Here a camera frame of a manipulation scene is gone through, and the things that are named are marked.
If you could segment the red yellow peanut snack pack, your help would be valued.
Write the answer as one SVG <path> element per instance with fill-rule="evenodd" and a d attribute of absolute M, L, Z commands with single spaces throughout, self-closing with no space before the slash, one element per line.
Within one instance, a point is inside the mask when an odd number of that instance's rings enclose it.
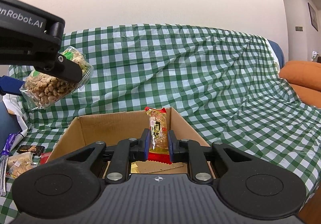
<path fill-rule="evenodd" d="M 165 108 L 145 108 L 149 116 L 150 148 L 148 160 L 153 162 L 172 164 L 169 154 L 167 111 Z"/>

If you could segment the bag of peanuts green label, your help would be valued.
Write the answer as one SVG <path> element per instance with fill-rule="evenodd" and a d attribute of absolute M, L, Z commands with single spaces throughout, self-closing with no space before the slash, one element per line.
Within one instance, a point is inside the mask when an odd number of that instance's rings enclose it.
<path fill-rule="evenodd" d="M 90 80 L 93 74 L 93 66 L 85 60 L 76 48 L 69 46 L 62 55 L 67 60 L 80 66 L 82 79 L 79 83 L 72 83 L 33 70 L 21 87 L 22 96 L 27 101 L 29 109 L 46 109 Z"/>

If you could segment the purple chocolate bar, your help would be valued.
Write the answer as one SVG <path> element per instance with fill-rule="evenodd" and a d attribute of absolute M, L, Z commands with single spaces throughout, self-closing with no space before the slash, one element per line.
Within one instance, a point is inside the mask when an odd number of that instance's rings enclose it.
<path fill-rule="evenodd" d="M 10 154 L 12 145 L 13 145 L 17 135 L 18 135 L 18 133 L 12 133 L 12 134 L 8 135 L 5 145 L 3 147 L 3 150 L 1 151 L 1 156 L 8 156 Z"/>

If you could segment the black chocolate bar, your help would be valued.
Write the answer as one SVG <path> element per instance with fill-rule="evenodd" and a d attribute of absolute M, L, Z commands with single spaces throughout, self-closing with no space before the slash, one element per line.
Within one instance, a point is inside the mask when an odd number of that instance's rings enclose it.
<path fill-rule="evenodd" d="M 17 149 L 17 153 L 26 153 L 26 152 L 31 152 L 34 156 L 41 156 L 43 154 L 43 151 L 45 150 L 44 146 L 40 145 L 21 145 Z"/>

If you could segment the silver foil snack bar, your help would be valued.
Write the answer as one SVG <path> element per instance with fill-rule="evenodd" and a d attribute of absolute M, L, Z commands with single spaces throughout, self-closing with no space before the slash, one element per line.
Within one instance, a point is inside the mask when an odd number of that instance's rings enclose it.
<path fill-rule="evenodd" d="M 8 163 L 8 156 L 3 155 L 1 156 L 1 163 L 0 163 L 0 194 L 1 196 L 5 196 L 7 194 L 6 192 L 6 183 L 5 183 L 5 178 L 6 178 L 6 173 L 7 173 L 7 163 Z"/>

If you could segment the puffed rice bar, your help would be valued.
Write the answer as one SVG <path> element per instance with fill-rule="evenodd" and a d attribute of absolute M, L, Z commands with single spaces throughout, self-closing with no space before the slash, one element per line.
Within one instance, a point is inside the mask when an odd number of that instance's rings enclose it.
<path fill-rule="evenodd" d="M 31 152 L 26 152 L 26 153 L 16 154 L 14 156 L 9 157 L 9 159 L 8 159 L 8 169 L 10 169 L 11 166 L 16 161 L 33 162 L 33 155 L 31 154 Z"/>

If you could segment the red snack packet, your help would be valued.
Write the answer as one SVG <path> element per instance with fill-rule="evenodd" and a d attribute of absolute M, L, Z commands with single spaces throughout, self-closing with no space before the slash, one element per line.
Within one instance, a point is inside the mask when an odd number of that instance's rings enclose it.
<path fill-rule="evenodd" d="M 51 155 L 51 152 L 42 153 L 40 156 L 40 165 L 47 163 L 50 155 Z"/>

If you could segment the yellow wafer bar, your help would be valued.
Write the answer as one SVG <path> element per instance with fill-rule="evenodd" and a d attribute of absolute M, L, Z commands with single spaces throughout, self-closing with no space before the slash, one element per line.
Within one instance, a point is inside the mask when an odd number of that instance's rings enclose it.
<path fill-rule="evenodd" d="M 131 173 L 148 173 L 148 164 L 147 162 L 135 162 L 131 164 Z"/>

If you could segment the clear bag of cookies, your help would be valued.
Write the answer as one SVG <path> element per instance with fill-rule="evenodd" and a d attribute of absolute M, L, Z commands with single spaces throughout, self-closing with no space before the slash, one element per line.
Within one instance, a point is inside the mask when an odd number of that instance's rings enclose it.
<path fill-rule="evenodd" d="M 16 179 L 23 173 L 37 167 L 37 163 L 16 161 L 7 171 L 7 176 Z"/>

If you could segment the cardboard box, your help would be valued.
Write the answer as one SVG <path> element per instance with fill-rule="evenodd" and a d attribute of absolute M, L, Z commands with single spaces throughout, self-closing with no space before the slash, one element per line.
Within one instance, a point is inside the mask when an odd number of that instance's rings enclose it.
<path fill-rule="evenodd" d="M 208 146 L 187 121 L 174 109 L 165 108 L 167 113 L 167 129 L 173 130 L 176 139 L 190 139 Z M 149 127 L 149 119 L 145 111 L 124 112 L 102 115 L 86 115 L 73 119 L 72 123 L 58 141 L 49 160 L 57 159 L 68 153 L 90 145 L 95 141 L 103 141 L 107 146 L 116 145 L 120 140 L 136 137 L 139 139 L 143 130 Z M 183 163 L 163 164 L 157 162 L 136 162 L 138 173 L 151 174 L 156 181 L 163 180 L 168 174 L 185 173 L 188 169 Z M 50 179 L 60 182 L 69 181 L 70 172 L 61 167 L 52 167 Z"/>

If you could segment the green checkered cloth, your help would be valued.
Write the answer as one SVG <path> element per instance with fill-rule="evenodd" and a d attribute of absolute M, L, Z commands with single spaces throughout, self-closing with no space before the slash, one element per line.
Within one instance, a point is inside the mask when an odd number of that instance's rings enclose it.
<path fill-rule="evenodd" d="M 95 141 L 12 181 L 16 223 L 301 223 L 320 184 L 320 109 L 279 77 L 266 38 L 135 24 L 68 33 L 69 46 L 93 66 L 86 85 L 46 109 L 3 98 L 27 126 L 25 143 L 52 154 L 77 117 L 174 108 L 210 148 L 213 182 L 194 183 L 186 169 L 107 184 L 107 145 Z M 49 178 L 58 165 L 71 182 Z"/>

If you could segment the orange cushion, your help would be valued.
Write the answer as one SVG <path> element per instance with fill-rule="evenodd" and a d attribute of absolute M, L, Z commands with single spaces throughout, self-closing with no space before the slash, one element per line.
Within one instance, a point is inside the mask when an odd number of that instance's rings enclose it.
<path fill-rule="evenodd" d="M 312 61 L 288 61 L 279 77 L 288 81 L 302 102 L 320 108 L 320 63 Z"/>

